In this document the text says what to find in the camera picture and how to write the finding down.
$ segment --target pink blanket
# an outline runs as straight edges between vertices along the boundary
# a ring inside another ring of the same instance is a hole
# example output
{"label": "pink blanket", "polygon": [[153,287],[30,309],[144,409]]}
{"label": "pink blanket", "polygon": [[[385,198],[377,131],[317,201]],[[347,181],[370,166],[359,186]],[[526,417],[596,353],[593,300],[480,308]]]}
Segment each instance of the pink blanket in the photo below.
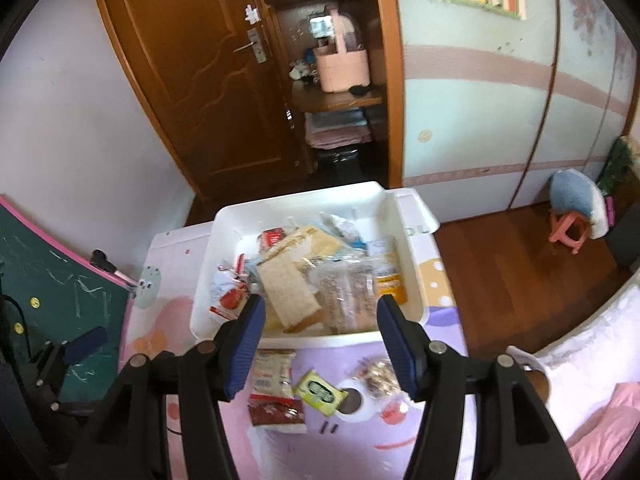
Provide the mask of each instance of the pink blanket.
{"label": "pink blanket", "polygon": [[617,384],[609,404],[594,413],[569,440],[569,451],[582,480],[603,478],[639,422],[640,383]]}

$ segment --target blue gripper pad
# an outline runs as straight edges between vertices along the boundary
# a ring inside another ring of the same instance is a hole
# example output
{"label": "blue gripper pad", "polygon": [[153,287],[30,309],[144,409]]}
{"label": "blue gripper pad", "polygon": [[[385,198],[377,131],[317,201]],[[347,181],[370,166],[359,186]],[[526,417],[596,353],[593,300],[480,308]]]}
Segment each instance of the blue gripper pad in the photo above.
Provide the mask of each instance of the blue gripper pad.
{"label": "blue gripper pad", "polygon": [[77,365],[85,357],[97,352],[108,339],[107,329],[97,326],[75,338],[65,346],[63,361],[66,365]]}
{"label": "blue gripper pad", "polygon": [[426,354],[412,326],[416,323],[404,318],[390,294],[378,300],[376,317],[398,383],[412,400],[418,401],[418,382],[426,371]]}
{"label": "blue gripper pad", "polygon": [[265,319],[263,298],[252,294],[238,319],[233,322],[234,326],[225,341],[224,352],[225,366],[228,367],[224,391],[230,400],[244,388],[251,364],[254,362],[255,349],[258,348]]}

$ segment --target cartoon print tablecloth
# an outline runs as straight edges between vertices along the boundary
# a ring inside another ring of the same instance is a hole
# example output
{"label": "cartoon print tablecloth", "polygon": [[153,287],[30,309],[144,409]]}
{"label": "cartoon print tablecloth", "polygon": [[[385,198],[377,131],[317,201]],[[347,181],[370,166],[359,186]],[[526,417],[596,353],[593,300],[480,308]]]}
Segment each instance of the cartoon print tablecloth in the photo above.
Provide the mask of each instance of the cartoon print tablecloth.
{"label": "cartoon print tablecloth", "polygon": [[[397,190],[401,196],[409,190]],[[422,294],[430,308],[425,327],[432,339],[446,342],[466,354],[462,327],[434,238],[423,227],[418,210],[399,200],[402,219],[409,235]],[[211,222],[156,235],[148,251],[138,294],[129,312],[122,338],[124,364],[142,352],[153,358],[162,350],[182,354],[194,345],[189,330],[191,304],[200,273]],[[305,407],[307,433],[282,434],[251,426],[247,400],[249,387],[220,411],[226,437],[242,480],[397,480],[404,475],[417,435],[423,405],[410,403],[408,412],[397,403],[379,405],[366,388],[352,378],[367,359],[386,356],[383,343],[374,342],[342,348],[302,349],[293,363],[293,381],[315,368],[325,380],[340,388],[355,388],[362,405],[352,415],[326,418]],[[460,452],[459,479],[470,477],[476,411],[467,396],[465,427]],[[167,399],[167,425],[172,474],[186,480],[180,444],[178,400]]]}

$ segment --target pink basket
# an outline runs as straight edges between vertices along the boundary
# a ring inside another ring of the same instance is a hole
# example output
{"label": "pink basket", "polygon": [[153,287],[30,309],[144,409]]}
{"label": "pink basket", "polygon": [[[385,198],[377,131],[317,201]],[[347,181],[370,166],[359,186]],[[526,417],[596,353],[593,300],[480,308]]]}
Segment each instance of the pink basket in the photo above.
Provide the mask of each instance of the pink basket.
{"label": "pink basket", "polygon": [[331,11],[334,20],[335,45],[337,53],[330,53],[330,47],[314,49],[316,65],[320,77],[320,86],[325,92],[345,92],[352,86],[368,86],[369,62],[366,50],[347,52],[344,44],[344,27],[336,10]]}

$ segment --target wooden door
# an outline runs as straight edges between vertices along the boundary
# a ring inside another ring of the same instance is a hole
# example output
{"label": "wooden door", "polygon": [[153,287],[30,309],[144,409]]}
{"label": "wooden door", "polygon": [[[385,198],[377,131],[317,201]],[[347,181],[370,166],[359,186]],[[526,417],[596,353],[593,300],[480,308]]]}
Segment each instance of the wooden door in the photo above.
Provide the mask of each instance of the wooden door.
{"label": "wooden door", "polygon": [[[299,147],[254,0],[98,0],[123,69],[202,199],[300,175]],[[268,60],[246,45],[257,28]]]}

